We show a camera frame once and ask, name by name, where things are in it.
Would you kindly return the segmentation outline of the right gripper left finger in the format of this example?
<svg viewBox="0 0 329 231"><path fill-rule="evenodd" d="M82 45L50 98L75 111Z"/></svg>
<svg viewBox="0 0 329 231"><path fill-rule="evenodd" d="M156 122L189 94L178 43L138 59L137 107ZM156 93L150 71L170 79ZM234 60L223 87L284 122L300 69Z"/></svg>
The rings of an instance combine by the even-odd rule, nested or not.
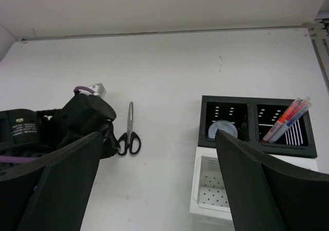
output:
<svg viewBox="0 0 329 231"><path fill-rule="evenodd" d="M1 171L1 230L80 230L103 138L91 133Z"/></svg>

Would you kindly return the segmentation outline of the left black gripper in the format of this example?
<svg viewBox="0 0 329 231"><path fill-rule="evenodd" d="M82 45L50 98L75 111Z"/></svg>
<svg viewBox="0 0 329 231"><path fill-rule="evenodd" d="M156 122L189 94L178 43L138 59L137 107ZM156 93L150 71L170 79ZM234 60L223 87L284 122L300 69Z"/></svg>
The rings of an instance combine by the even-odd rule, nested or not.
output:
<svg viewBox="0 0 329 231"><path fill-rule="evenodd" d="M116 113L103 99L95 95L74 95L61 109L41 111L41 138L52 149L60 149L84 136L102 135L101 158L119 152L114 136Z"/></svg>

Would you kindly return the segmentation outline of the black handled scissors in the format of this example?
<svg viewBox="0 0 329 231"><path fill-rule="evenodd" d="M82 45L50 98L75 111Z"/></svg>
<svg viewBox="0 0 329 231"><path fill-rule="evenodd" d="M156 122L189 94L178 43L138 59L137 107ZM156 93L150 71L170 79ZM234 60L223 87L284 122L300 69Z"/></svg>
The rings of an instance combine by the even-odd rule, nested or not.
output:
<svg viewBox="0 0 329 231"><path fill-rule="evenodd" d="M141 139L137 133L133 131L134 124L134 103L129 103L127 115L127 131L121 135L118 142L124 142L124 146L119 149L118 155L123 157L129 153L132 156L137 155L141 150Z"/></svg>

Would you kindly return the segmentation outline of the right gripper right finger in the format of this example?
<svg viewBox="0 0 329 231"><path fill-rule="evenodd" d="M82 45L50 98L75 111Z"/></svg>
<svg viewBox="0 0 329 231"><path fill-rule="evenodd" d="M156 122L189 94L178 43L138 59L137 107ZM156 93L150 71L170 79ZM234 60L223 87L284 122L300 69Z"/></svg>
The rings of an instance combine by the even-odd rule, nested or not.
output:
<svg viewBox="0 0 329 231"><path fill-rule="evenodd" d="M328 230L328 174L221 130L215 144L235 230Z"/></svg>

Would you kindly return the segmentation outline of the orange pen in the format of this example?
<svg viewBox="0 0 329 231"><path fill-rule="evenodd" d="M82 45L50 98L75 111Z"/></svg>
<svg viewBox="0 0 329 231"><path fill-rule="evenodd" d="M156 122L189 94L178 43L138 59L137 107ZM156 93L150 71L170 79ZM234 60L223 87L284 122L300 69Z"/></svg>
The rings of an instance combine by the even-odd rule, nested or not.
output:
<svg viewBox="0 0 329 231"><path fill-rule="evenodd" d="M279 117L279 119L275 122L273 127L267 132L267 134L263 137L263 142L268 142L269 139L277 132L277 130L282 126L283 122L286 118L295 110L295 108L299 105L302 100L300 98L295 99L290 106L283 112L283 114Z"/></svg>

